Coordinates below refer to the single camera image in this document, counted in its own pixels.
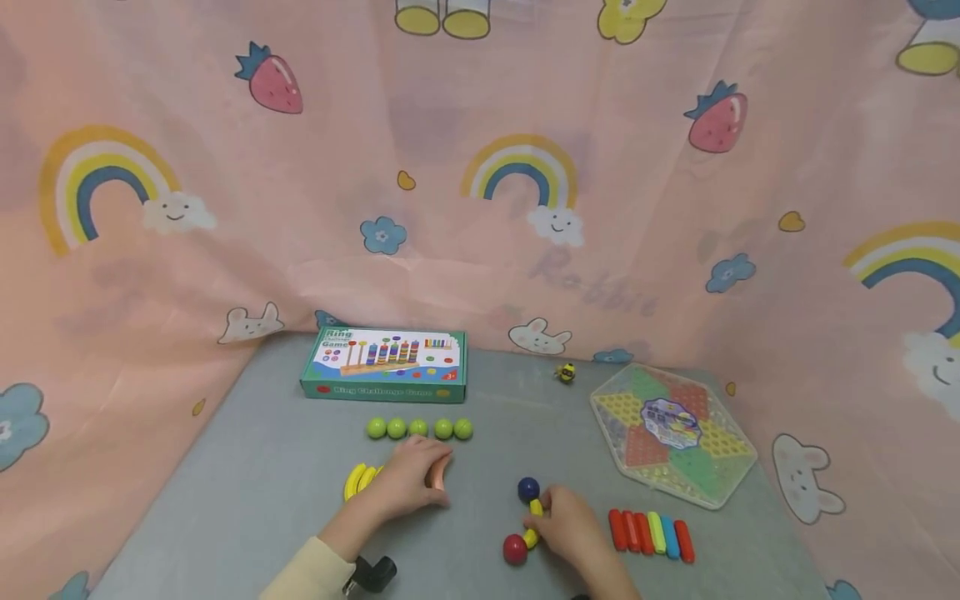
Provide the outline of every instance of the sleeve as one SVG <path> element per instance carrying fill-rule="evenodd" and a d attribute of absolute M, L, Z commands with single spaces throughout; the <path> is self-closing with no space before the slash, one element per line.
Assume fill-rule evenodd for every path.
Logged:
<path fill-rule="evenodd" d="M 343 600 L 355 564 L 310 538 L 260 594 L 260 600 Z"/>

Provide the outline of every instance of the red ball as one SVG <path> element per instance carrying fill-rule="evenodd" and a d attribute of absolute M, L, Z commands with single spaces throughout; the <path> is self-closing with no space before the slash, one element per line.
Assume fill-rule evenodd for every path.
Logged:
<path fill-rule="evenodd" d="M 527 562 L 527 542 L 521 536 L 510 534 L 503 541 L 503 560 L 513 566 Z"/>

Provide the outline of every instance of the green ball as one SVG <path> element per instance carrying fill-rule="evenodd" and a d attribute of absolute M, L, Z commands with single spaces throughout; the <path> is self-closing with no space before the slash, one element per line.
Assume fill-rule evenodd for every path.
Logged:
<path fill-rule="evenodd" d="M 367 423 L 367 435 L 379 440 L 383 436 L 387 435 L 387 422 L 377 417 L 376 419 L 370 419 L 370 422 Z"/>
<path fill-rule="evenodd" d="M 457 422 L 453 423 L 453 435 L 457 436 L 458 440 L 469 440 L 473 435 L 473 423 L 466 419 L 457 419 Z"/>
<path fill-rule="evenodd" d="M 453 423 L 450 419 L 437 419 L 433 424 L 433 435 L 437 436 L 438 440 L 449 440 L 453 435 Z"/>
<path fill-rule="evenodd" d="M 407 435 L 407 424 L 403 422 L 403 419 L 390 419 L 390 422 L 387 423 L 387 435 L 394 440 L 399 440 Z"/>
<path fill-rule="evenodd" d="M 411 420 L 410 435 L 423 436 L 425 438 L 426 436 L 430 435 L 430 425 L 426 424 L 426 421 L 423 419 Z"/>

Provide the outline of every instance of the gray table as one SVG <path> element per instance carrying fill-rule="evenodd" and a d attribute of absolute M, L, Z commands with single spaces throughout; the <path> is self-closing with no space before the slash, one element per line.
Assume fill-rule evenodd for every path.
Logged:
<path fill-rule="evenodd" d="M 759 467 L 719 512 L 617 472 L 588 397 L 619 366 L 578 364 L 566 387 L 553 378 L 557 359 L 472 350 L 463 405 L 316 400 L 298 383 L 312 342 L 289 334 L 264 344 L 92 600 L 255 598 L 341 506 L 350 469 L 387 459 L 392 443 L 364 434 L 377 416 L 467 417 L 475 430 L 471 441 L 453 442 L 445 480 L 452 508 L 388 525 L 365 550 L 373 560 L 389 555 L 399 569 L 379 597 L 565 600 L 583 592 L 543 547 L 523 567 L 501 558 L 503 539 L 522 533 L 516 482 L 525 475 L 576 488 L 605 523 L 614 507 L 686 520 L 696 564 L 623 556 L 646 600 L 826 597 Z"/>

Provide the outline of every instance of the sticker label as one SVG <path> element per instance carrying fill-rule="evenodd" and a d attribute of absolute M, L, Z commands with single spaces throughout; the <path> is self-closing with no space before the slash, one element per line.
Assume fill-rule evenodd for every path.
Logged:
<path fill-rule="evenodd" d="M 661 444 L 678 450 L 700 445 L 703 436 L 700 423 L 682 404 L 662 397 L 647 400 L 640 410 L 640 417 Z"/>

